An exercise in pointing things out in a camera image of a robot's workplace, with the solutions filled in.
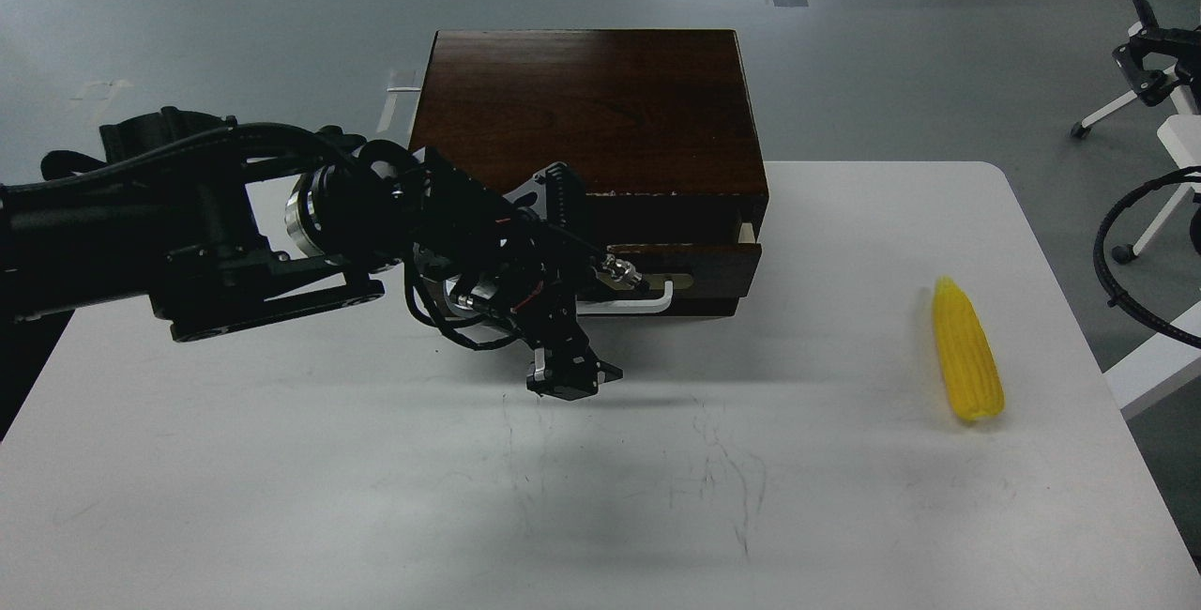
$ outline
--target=caster wheel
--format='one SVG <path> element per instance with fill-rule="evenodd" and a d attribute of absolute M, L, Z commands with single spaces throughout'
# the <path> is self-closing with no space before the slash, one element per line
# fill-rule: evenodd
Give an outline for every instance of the caster wheel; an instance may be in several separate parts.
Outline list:
<path fill-rule="evenodd" d="M 1128 264 L 1130 261 L 1139 258 L 1134 255 L 1134 247 L 1130 245 L 1113 247 L 1113 251 L 1111 251 L 1110 255 L 1113 256 L 1113 261 L 1117 264 Z"/>

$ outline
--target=white table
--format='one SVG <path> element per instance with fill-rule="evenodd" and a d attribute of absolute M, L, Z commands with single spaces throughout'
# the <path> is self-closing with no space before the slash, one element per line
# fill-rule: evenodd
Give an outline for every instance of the white table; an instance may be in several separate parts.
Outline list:
<path fill-rule="evenodd" d="M 524 390 L 518 346 L 459 349 L 398 294 L 189 346 L 145 301 L 79 311 L 0 444 L 2 604 L 1201 603 L 999 171 L 769 180 L 739 315 L 588 322 L 627 376 L 574 403 Z M 939 379 L 944 273 L 1008 393 L 974 426 Z"/>

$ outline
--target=chair leg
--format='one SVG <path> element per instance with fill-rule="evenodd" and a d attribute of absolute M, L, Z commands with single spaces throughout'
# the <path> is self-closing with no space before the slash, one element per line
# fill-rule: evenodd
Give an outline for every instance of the chair leg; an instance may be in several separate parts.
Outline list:
<path fill-rule="evenodd" d="M 1107 104 L 1101 106 L 1097 113 L 1089 114 L 1088 118 L 1081 119 L 1076 122 L 1075 127 L 1071 127 L 1071 134 L 1077 139 L 1083 139 L 1088 136 L 1088 131 L 1092 130 L 1093 124 L 1098 124 L 1101 119 L 1106 119 L 1109 115 L 1117 113 L 1117 110 L 1123 109 L 1123 107 L 1133 104 L 1137 101 L 1139 96 L 1135 92 L 1124 92 L 1122 96 L 1116 97 L 1116 100 L 1107 102 Z"/>
<path fill-rule="evenodd" d="M 1165 222 L 1172 216 L 1172 213 L 1176 213 L 1176 209 L 1179 209 L 1183 204 L 1189 204 L 1189 196 L 1191 195 L 1191 183 L 1184 183 L 1182 186 L 1176 187 L 1171 199 L 1167 199 L 1167 204 L 1164 204 L 1164 208 L 1159 209 L 1159 213 L 1151 221 L 1151 225 L 1147 226 L 1142 237 L 1139 238 L 1139 241 L 1134 243 L 1134 256 L 1141 255 L 1142 250 L 1155 238 L 1155 234 L 1159 234 L 1159 231 L 1164 229 Z"/>

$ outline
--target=drawer handle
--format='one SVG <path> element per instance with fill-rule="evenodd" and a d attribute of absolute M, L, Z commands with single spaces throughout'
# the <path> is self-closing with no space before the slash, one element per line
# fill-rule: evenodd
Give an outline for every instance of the drawer handle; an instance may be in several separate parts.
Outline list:
<path fill-rule="evenodd" d="M 663 297 L 655 299 L 608 299 L 604 303 L 575 303 L 576 315 L 658 315 L 671 305 L 675 283 L 663 281 Z"/>

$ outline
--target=white table leg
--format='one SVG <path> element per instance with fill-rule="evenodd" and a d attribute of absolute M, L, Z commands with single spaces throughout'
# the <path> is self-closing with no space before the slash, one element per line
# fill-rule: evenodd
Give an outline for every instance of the white table leg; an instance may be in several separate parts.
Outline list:
<path fill-rule="evenodd" d="M 1147 226 L 1142 237 L 1139 238 L 1137 243 L 1134 243 L 1134 255 L 1141 255 L 1142 250 L 1155 238 L 1155 234 L 1159 234 L 1159 231 L 1164 229 L 1165 222 L 1176 213 L 1176 209 L 1179 209 L 1183 204 L 1188 204 L 1189 195 L 1193 195 L 1193 183 L 1183 183 L 1176 186 L 1176 191 L 1167 199 L 1167 204 L 1164 204 L 1164 208 L 1159 209 L 1159 213 L 1151 221 L 1151 225 Z"/>
<path fill-rule="evenodd" d="M 1184 331 L 1201 333 L 1201 303 L 1189 307 L 1172 324 Z M 1201 376 L 1201 351 L 1159 333 L 1105 372 L 1127 420 L 1197 376 Z"/>

